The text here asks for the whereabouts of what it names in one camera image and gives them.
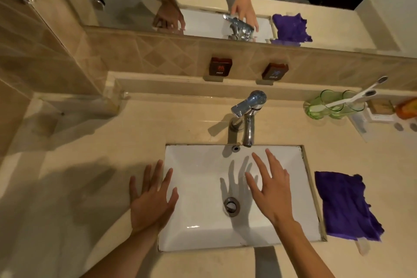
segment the faucet handle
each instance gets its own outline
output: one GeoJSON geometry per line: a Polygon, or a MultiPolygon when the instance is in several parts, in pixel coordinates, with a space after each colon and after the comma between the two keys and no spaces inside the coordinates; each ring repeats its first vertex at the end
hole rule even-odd
{"type": "Polygon", "coordinates": [[[251,111],[251,109],[259,110],[266,102],[266,94],[260,90],[254,90],[251,92],[248,98],[239,102],[236,106],[232,107],[232,113],[240,118],[245,113],[251,111]]]}

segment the white wall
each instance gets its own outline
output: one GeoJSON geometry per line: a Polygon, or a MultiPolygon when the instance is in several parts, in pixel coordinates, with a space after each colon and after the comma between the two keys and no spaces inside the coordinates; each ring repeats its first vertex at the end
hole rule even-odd
{"type": "Polygon", "coordinates": [[[406,53],[417,54],[417,0],[371,0],[406,53]]]}

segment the washcloth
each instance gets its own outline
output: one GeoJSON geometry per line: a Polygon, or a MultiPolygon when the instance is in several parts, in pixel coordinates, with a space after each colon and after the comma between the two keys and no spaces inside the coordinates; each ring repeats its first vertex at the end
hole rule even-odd
{"type": "Polygon", "coordinates": [[[312,42],[313,39],[307,34],[307,20],[301,17],[301,14],[296,16],[283,16],[274,14],[272,22],[278,29],[278,40],[290,42],[312,42]]]}
{"type": "Polygon", "coordinates": [[[328,235],[349,240],[367,238],[380,241],[384,229],[365,202],[361,175],[315,172],[316,187],[323,200],[328,235]]]}

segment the sink drain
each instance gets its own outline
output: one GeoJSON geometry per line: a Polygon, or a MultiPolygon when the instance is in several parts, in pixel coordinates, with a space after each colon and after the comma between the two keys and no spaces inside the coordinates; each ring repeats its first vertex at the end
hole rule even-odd
{"type": "Polygon", "coordinates": [[[229,217],[235,217],[240,212],[240,203],[236,198],[229,197],[223,202],[224,209],[226,214],[229,217]]]}

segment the chrome faucet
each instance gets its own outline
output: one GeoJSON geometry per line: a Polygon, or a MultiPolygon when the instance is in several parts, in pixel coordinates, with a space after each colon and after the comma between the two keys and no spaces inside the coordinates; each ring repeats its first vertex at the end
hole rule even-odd
{"type": "Polygon", "coordinates": [[[243,145],[251,147],[255,134],[255,114],[261,110],[266,102],[266,94],[260,90],[254,90],[244,101],[232,107],[232,113],[236,118],[230,121],[230,128],[233,131],[242,131],[243,145]]]}

